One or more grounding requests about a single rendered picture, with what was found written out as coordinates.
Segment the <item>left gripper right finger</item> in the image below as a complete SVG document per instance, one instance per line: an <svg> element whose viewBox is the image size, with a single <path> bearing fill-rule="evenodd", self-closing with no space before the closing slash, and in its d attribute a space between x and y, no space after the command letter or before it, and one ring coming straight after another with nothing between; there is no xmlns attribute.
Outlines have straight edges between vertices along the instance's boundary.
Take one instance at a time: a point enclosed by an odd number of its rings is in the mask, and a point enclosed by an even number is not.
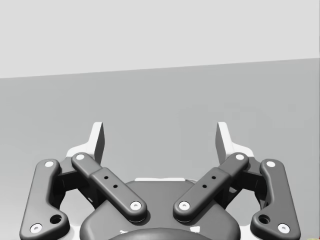
<svg viewBox="0 0 320 240"><path fill-rule="evenodd" d="M194 220L212 201L226 207L245 189L254 192L260 210L249 225L261 240L300 240L301 230L284 164L255 159L253 151L232 141L228 125L218 122L215 147L219 166L209 170L173 204L173 217Z"/></svg>

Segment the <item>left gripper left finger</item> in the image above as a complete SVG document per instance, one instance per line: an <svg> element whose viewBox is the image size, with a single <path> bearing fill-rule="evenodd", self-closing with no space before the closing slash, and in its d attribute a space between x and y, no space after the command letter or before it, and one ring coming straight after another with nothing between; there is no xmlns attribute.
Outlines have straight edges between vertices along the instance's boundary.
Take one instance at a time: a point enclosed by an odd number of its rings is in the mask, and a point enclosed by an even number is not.
<svg viewBox="0 0 320 240"><path fill-rule="evenodd" d="M22 223L21 240L59 240L70 231L60 206L66 192L80 190L98 208L109 201L132 223L148 215L146 202L110 169L101 166L105 147L102 122L95 122L86 143L72 147L62 162L44 159L35 166Z"/></svg>

